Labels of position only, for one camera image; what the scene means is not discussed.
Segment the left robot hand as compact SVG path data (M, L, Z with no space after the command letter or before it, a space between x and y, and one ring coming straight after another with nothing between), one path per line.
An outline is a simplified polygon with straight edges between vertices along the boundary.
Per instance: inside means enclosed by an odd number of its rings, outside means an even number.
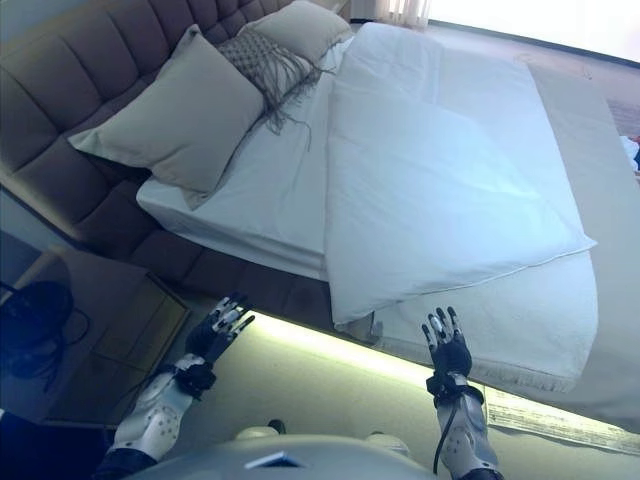
M189 333L185 352L214 364L253 322L252 308L244 294L234 292L223 297Z

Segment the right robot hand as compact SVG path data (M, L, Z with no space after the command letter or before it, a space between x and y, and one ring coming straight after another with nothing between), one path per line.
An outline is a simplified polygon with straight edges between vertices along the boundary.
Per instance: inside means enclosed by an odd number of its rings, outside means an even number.
M428 350L438 375L466 378L472 368L472 357L464 334L458 324L456 311L451 307L437 307L428 313L421 325Z

